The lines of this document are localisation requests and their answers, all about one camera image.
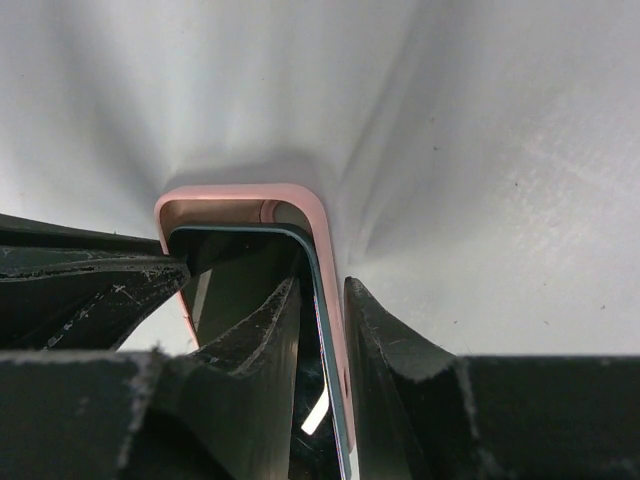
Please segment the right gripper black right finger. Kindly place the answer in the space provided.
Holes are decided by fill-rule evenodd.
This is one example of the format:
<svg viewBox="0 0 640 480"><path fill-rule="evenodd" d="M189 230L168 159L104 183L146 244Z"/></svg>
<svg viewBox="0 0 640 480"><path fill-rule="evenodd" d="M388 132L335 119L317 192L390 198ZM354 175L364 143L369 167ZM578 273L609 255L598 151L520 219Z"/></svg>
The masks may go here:
<svg viewBox="0 0 640 480"><path fill-rule="evenodd" d="M364 479L635 479L635 356L457 356L344 284Z"/></svg>

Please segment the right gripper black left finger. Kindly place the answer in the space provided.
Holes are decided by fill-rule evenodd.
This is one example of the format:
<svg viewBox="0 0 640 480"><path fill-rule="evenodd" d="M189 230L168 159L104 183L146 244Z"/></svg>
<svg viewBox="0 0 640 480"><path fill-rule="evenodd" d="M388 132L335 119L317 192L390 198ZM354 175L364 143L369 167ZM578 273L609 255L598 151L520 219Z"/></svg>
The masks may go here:
<svg viewBox="0 0 640 480"><path fill-rule="evenodd" d="M5 352L5 479L284 479L300 288L200 350Z"/></svg>

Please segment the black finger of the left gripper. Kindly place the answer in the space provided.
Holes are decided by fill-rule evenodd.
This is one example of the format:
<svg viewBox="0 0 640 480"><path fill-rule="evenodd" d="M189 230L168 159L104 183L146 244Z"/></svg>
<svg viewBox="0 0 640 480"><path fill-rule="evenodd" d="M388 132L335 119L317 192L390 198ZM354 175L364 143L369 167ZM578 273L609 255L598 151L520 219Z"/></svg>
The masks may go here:
<svg viewBox="0 0 640 480"><path fill-rule="evenodd" d="M1 347L115 350L190 279L157 240L1 217Z"/></svg>

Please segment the pink phone case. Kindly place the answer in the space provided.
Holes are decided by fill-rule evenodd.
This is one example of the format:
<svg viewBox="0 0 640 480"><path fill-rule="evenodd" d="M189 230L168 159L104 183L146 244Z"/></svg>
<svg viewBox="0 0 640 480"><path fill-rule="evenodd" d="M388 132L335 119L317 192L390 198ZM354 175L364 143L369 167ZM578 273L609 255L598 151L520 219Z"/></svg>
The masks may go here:
<svg viewBox="0 0 640 480"><path fill-rule="evenodd" d="M268 222L273 219L278 202L296 207L309 223L327 310L327 317L319 321L319 329L322 331L321 344L328 369L331 403L336 414L341 451L349 454L355 446L349 362L335 257L327 215L320 199L307 188L290 183L182 186L157 200L154 217L162 249L167 252L169 235L180 225L200 220Z"/></svg>

